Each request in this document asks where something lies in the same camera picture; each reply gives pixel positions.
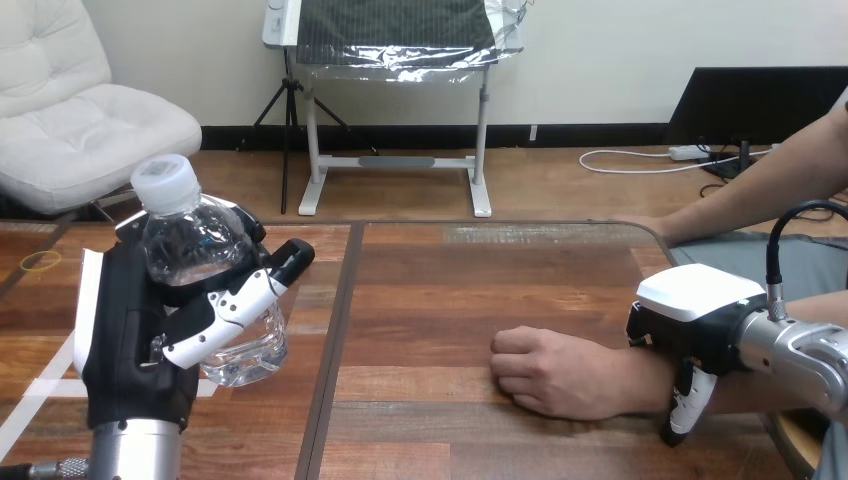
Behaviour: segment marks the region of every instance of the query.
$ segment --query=white stand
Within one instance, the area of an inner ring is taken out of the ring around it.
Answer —
[[[468,171],[468,183],[471,188],[471,203],[475,217],[491,217],[492,207],[489,192],[483,176],[483,161],[486,155],[486,110],[489,103],[489,69],[483,71],[483,84],[480,87],[480,110],[477,116],[477,148],[474,156],[465,158],[434,157],[333,157],[321,155],[318,150],[318,123],[315,117],[315,91],[312,83],[306,86],[306,136],[309,141],[309,165],[311,174],[298,213],[315,215],[321,190],[330,167],[333,168],[459,168]]]

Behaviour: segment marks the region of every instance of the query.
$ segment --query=stand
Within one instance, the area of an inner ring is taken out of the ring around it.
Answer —
[[[704,167],[704,171],[707,173],[711,173],[719,178],[732,180],[751,166],[751,142],[748,140],[740,140],[738,155],[733,155],[730,153],[725,153],[724,155],[725,156],[723,158],[738,156],[739,159],[734,160],[732,162],[720,163],[718,165],[708,165]],[[698,161],[698,163],[706,163],[711,161],[713,161],[712,157],[707,159],[701,159]]]
[[[315,98],[311,83],[304,91],[306,100],[306,134],[309,142],[310,177],[303,200],[300,202],[298,213],[315,215],[321,191],[327,178],[327,171],[332,168],[460,168],[468,172],[468,183],[471,190],[471,202],[475,217],[491,217],[492,207],[489,203],[489,193],[486,179],[483,176],[483,161],[486,153],[486,110],[489,103],[488,93],[489,70],[483,70],[483,84],[480,87],[480,108],[477,114],[477,148],[474,156],[459,158],[434,157],[332,157],[321,155],[318,149],[318,126],[315,119],[315,105],[320,103]]]
[[[282,185],[282,195],[283,199],[280,203],[280,213],[285,215],[286,213],[286,204],[289,190],[289,136],[291,134],[290,129],[294,127],[295,131],[297,131],[300,127],[297,123],[297,105],[294,101],[294,93],[298,90],[301,92],[304,91],[303,85],[294,78],[292,73],[291,63],[289,61],[289,52],[288,49],[283,49],[283,59],[285,62],[286,76],[283,78],[282,85],[280,85],[279,90],[274,96],[271,98],[271,101],[268,102],[268,105],[265,106],[265,110],[262,111],[262,114],[259,115],[259,118],[256,119],[256,122],[253,123],[253,126],[250,127],[250,131],[248,134],[241,139],[241,146],[236,149],[236,151],[245,151],[248,150],[247,139],[254,138],[256,135],[256,129],[259,128],[259,125],[262,123],[262,120],[265,119],[265,116],[268,115],[268,112],[271,111],[271,108],[277,103],[277,100],[282,96],[283,92],[286,93],[286,126],[283,129],[283,185]],[[315,105],[318,105],[321,110],[323,110],[327,115],[330,116],[342,129],[350,135],[352,138],[356,139],[362,144],[366,144],[366,142],[356,135],[353,131],[351,131],[350,126],[346,124],[338,115],[333,113],[326,105],[321,103],[320,100],[314,98],[313,102]],[[380,155],[380,152],[374,148],[373,146],[368,147],[374,155]]]

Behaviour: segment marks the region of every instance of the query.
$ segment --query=power strip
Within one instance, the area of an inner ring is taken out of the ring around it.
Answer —
[[[710,147],[704,145],[698,148],[697,145],[683,145],[680,147],[671,147],[668,149],[668,156],[675,162],[685,162],[689,160],[698,160],[700,158],[709,158],[711,152]]]

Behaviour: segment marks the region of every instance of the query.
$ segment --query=computer monitor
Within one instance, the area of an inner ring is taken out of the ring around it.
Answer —
[[[781,143],[830,111],[846,87],[848,67],[696,68],[666,143]]]

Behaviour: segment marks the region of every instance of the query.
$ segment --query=white robotic finger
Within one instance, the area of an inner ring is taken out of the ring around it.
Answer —
[[[680,391],[674,387],[674,399],[669,412],[668,422],[662,431],[662,438],[669,446],[679,445],[701,418],[712,397],[718,377],[692,367],[689,391]]]
[[[167,348],[163,354],[180,368],[190,368],[208,358],[215,350],[230,343],[244,331],[241,325],[226,322],[220,317],[206,330]]]

